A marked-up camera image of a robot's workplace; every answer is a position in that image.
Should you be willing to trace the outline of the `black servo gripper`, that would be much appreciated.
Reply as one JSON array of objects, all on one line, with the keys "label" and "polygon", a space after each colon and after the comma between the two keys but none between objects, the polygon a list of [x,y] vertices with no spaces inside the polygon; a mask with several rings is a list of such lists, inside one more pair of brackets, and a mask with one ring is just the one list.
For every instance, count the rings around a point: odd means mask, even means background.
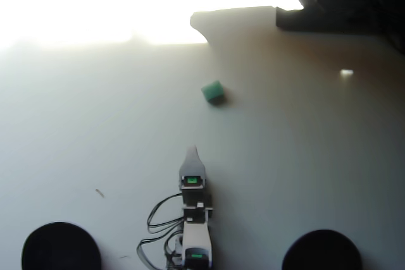
[{"label": "black servo gripper", "polygon": [[207,189],[206,168],[200,160],[197,147],[189,147],[180,167],[179,190],[205,191]]}]

